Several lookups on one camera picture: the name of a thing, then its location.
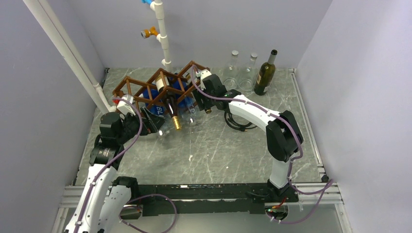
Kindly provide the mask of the clear glass bottle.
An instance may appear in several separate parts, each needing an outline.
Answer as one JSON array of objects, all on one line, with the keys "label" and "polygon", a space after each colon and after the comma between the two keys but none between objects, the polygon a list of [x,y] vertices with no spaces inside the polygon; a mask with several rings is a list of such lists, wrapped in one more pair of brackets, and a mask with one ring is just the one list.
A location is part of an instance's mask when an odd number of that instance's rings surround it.
[{"label": "clear glass bottle", "polygon": [[231,59],[224,68],[223,71],[223,84],[225,85],[226,89],[235,89],[238,86],[237,81],[237,61],[238,61],[239,52],[237,50],[233,50],[231,52]]},{"label": "clear glass bottle", "polygon": [[246,63],[238,73],[238,86],[242,92],[250,92],[254,86],[254,78],[256,75],[255,64],[257,58],[257,53],[251,53],[248,63]]}]

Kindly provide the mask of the olive green bottle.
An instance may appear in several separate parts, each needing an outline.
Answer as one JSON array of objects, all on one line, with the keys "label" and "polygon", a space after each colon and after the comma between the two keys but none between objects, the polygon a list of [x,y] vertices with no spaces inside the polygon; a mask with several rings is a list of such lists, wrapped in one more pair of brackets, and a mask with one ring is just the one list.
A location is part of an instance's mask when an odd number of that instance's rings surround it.
[{"label": "olive green bottle", "polygon": [[277,53],[277,50],[271,50],[271,54],[268,58],[268,61],[261,65],[260,70],[257,74],[257,79],[254,85],[254,92],[259,96],[263,96],[264,94],[266,94],[269,85],[274,77],[276,70],[274,61],[277,56]]}]

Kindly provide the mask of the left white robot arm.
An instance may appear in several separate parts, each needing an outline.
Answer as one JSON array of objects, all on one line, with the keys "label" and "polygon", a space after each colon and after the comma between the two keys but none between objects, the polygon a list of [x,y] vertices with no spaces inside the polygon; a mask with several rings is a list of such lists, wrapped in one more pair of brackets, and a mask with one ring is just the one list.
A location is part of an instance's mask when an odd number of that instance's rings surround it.
[{"label": "left white robot arm", "polygon": [[116,173],[124,155],[124,144],[141,129],[141,135],[156,133],[165,123],[163,116],[141,108],[143,118],[109,112],[101,116],[100,134],[90,153],[87,182],[76,210],[65,227],[66,233],[107,233],[126,203],[140,196],[136,178]]}]

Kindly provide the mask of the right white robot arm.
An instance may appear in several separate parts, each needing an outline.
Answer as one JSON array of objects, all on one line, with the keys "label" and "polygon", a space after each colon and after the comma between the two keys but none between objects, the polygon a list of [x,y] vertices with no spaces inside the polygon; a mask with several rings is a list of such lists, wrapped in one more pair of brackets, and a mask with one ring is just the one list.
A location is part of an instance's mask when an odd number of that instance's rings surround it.
[{"label": "right white robot arm", "polygon": [[263,107],[237,90],[227,90],[216,74],[207,69],[196,74],[200,85],[196,87],[196,100],[200,109],[217,109],[242,117],[262,129],[266,134],[267,150],[273,158],[269,177],[268,196],[280,201],[286,196],[292,161],[302,148],[303,137],[292,112],[278,112]]}]

